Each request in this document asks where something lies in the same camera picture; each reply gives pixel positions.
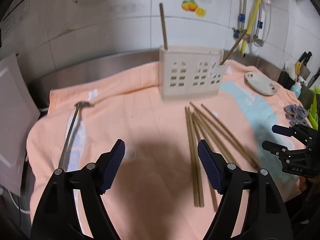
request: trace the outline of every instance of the green plastic basket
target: green plastic basket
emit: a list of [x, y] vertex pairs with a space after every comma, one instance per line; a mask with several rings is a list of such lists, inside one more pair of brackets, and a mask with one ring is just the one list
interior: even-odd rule
[[315, 96], [313, 98], [313, 103], [310, 106], [310, 111], [308, 114], [308, 118], [311, 122], [311, 125], [314, 129], [318, 130], [318, 113], [317, 113], [317, 100], [316, 94], [320, 94], [320, 89], [315, 87]]

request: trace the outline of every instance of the fruit decal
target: fruit decal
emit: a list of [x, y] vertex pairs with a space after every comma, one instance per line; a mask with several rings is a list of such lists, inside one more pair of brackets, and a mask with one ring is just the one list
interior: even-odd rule
[[197, 5], [196, 0], [184, 0], [181, 4], [185, 11], [195, 12], [198, 17], [204, 17], [206, 10]]

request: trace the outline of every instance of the lemon slice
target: lemon slice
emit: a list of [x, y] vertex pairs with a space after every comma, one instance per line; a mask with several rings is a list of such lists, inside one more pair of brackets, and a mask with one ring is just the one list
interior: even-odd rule
[[198, 17], [204, 17], [205, 14], [206, 14], [206, 10], [203, 9], [203, 8], [201, 8], [201, 7], [198, 7], [198, 8], [196, 9], [195, 13], [196, 13], [196, 15], [197, 15]]

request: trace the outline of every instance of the pink object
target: pink object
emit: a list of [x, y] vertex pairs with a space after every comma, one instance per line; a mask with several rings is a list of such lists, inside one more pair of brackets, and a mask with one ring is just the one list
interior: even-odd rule
[[[253, 66], [228, 60], [232, 74], [222, 82], [233, 81], [252, 97], [258, 95], [244, 83], [248, 71], [261, 73]], [[29, 161], [36, 177], [30, 202], [33, 219], [42, 192], [58, 167], [65, 141], [67, 122], [74, 114], [74, 104], [88, 100], [97, 90], [93, 108], [82, 110], [86, 141], [79, 169], [110, 151], [118, 138], [126, 144], [126, 155], [110, 190], [102, 200], [121, 239], [203, 239], [214, 210], [206, 174], [202, 169], [204, 208], [193, 206], [191, 160], [184, 107], [189, 101], [162, 102], [158, 92], [158, 63], [142, 65], [117, 75], [50, 93], [49, 114], [32, 128], [27, 141]], [[276, 84], [279, 92], [264, 99], [277, 114], [278, 124], [289, 126], [283, 106], [301, 103], [293, 92]], [[217, 96], [193, 101], [204, 103], [233, 132], [252, 154], [257, 152], [255, 134], [234, 98], [220, 90]], [[247, 161], [224, 139], [243, 170], [253, 171]], [[303, 145], [292, 139], [295, 148]], [[278, 184], [284, 199], [295, 193]], [[233, 235], [241, 232], [248, 194]], [[91, 235], [78, 194], [78, 209], [84, 233]]]

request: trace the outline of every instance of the white plastic basket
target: white plastic basket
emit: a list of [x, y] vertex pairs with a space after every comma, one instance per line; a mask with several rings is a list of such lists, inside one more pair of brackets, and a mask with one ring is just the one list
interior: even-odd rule
[[160, 47], [159, 91], [163, 100], [191, 99], [218, 93], [225, 71], [219, 65], [223, 50], [169, 46]]

